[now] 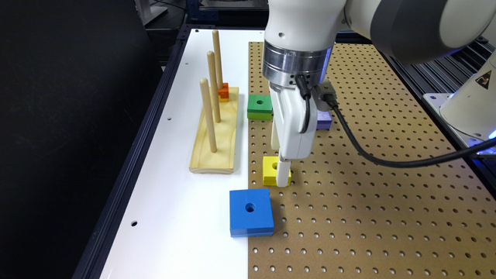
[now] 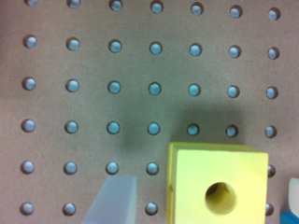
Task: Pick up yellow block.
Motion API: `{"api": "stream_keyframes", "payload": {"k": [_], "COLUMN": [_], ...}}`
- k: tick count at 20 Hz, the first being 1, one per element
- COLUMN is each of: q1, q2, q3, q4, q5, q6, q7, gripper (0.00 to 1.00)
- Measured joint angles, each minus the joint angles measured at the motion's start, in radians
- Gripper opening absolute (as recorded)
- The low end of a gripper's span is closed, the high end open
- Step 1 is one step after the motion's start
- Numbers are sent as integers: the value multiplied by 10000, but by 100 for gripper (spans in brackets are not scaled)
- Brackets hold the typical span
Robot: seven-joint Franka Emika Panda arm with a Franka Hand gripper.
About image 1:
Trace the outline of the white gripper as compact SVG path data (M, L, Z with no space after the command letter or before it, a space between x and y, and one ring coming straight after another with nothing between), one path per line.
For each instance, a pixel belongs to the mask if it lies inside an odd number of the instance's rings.
M270 85L273 107L270 145L278 150L276 184L287 187L291 183L291 161L305 159L312 151L317 126L317 107L311 96L309 120L305 121L306 101L297 87L282 88Z

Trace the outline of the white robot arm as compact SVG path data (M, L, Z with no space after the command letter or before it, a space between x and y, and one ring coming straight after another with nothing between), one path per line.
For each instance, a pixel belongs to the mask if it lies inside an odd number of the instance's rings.
M273 106L276 184L289 184L291 162L308 157L318 113L337 110L323 82L337 34L369 39L404 64L423 64L466 47L495 15L493 0L270 0L262 73Z

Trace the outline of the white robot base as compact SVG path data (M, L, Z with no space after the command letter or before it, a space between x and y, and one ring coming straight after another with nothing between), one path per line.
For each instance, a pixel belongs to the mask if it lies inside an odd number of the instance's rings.
M495 138L495 55L454 93L431 93L423 98L465 146Z

